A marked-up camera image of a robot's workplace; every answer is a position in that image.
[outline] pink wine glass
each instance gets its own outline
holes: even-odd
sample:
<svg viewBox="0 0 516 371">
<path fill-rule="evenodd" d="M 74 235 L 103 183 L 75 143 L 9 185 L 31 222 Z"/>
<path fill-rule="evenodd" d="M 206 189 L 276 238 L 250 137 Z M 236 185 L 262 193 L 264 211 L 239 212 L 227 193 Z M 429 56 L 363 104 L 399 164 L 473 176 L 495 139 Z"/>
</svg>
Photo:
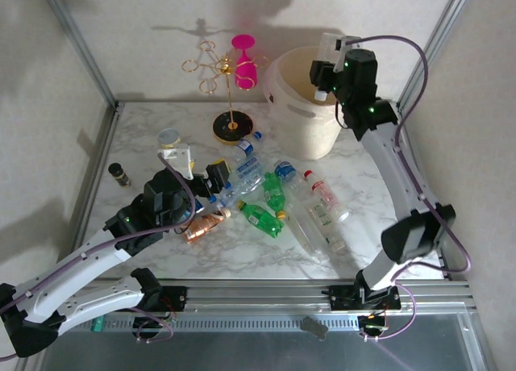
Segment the pink wine glass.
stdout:
<svg viewBox="0 0 516 371">
<path fill-rule="evenodd" d="M 250 35 L 237 35 L 231 44 L 237 50 L 242 50 L 242 56 L 236 62 L 235 84 L 241 89 L 252 89 L 258 83 L 258 75 L 254 62 L 245 50 L 255 45 L 255 38 Z"/>
</svg>

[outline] white bucket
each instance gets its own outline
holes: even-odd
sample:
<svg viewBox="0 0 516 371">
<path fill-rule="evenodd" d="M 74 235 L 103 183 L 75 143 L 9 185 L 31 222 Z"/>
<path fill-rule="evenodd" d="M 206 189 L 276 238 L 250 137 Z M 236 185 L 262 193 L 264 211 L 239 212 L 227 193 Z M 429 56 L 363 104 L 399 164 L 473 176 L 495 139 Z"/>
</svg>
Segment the white bucket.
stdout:
<svg viewBox="0 0 516 371">
<path fill-rule="evenodd" d="M 333 147 L 340 132 L 335 98 L 314 99 L 310 66 L 318 47 L 301 47 L 277 58 L 264 76 L 264 95 L 281 150 L 301 160 L 317 160 Z"/>
</svg>

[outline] white marble table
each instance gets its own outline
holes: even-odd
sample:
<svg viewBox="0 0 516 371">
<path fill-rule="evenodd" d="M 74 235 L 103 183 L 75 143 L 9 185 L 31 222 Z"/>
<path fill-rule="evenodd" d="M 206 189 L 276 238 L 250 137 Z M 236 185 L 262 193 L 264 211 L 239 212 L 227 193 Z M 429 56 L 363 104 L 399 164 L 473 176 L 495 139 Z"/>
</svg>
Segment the white marble table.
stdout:
<svg viewBox="0 0 516 371">
<path fill-rule="evenodd" d="M 104 273 L 103 277 L 121 277 L 134 268 L 148 267 L 158 278 L 197 279 L 332 279 L 354 278 L 358 269 L 368 265 L 381 249 L 382 230 L 394 218 L 393 204 L 372 158 L 356 141 L 351 131 L 341 131 L 332 151 L 317 161 L 299 161 L 283 156 L 268 126 L 265 103 L 236 103 L 236 110 L 252 117 L 264 133 L 262 159 L 290 161 L 296 169 L 313 169 L 326 178 L 339 198 L 347 204 L 343 235 L 348 251 L 331 256 L 321 265 L 308 256 L 285 227 L 273 239 L 247 223 L 236 212 L 194 245 L 188 245 L 173 232 L 143 250 L 128 262 Z M 181 141 L 193 146 L 196 165 L 207 165 L 220 157 L 227 146 L 219 143 L 211 131 L 214 118 L 227 110 L 226 103 L 213 102 L 139 102 L 128 103 L 121 114 L 110 147 L 106 170 L 94 201 L 86 239 L 120 208 L 142 192 L 146 181 L 163 169 L 156 157 L 157 135 L 173 127 Z M 118 162 L 132 181 L 130 188 L 119 187 L 107 172 L 107 165 Z M 262 194 L 253 193 L 249 202 L 267 208 Z M 427 261 L 439 264 L 436 254 Z M 404 278 L 439 279 L 442 274 L 426 268 L 411 268 Z"/>
</svg>

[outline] black round base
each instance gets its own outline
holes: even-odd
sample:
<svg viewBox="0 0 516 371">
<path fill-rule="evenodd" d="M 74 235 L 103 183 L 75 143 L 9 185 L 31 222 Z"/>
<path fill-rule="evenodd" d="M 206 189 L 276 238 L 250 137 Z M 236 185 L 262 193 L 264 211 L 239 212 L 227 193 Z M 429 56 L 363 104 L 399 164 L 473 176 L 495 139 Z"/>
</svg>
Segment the black round base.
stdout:
<svg viewBox="0 0 516 371">
<path fill-rule="evenodd" d="M 252 119 L 241 111 L 233 110 L 233 121 L 237 127 L 234 130 L 229 128 L 231 122 L 230 112 L 222 113 L 213 122 L 213 133 L 218 141 L 224 144 L 235 145 L 242 137 L 252 132 Z"/>
</svg>

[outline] green plastic bottle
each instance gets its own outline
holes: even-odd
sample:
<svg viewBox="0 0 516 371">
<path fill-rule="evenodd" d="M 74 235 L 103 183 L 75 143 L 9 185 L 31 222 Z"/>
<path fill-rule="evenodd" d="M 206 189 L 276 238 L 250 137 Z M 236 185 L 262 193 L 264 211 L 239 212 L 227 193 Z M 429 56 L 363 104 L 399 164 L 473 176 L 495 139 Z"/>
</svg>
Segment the green plastic bottle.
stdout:
<svg viewBox="0 0 516 371">
<path fill-rule="evenodd" d="M 283 222 L 274 218 L 260 206 L 240 201 L 238 209 L 243 213 L 250 224 L 257 229 L 266 232 L 272 238 L 276 238 L 283 228 Z"/>
<path fill-rule="evenodd" d="M 275 173 L 267 172 L 265 174 L 265 181 L 263 184 L 265 191 L 265 201 L 268 206 L 276 212 L 276 217 L 279 220 L 285 219 L 285 195 L 281 188 L 280 178 Z"/>
</svg>

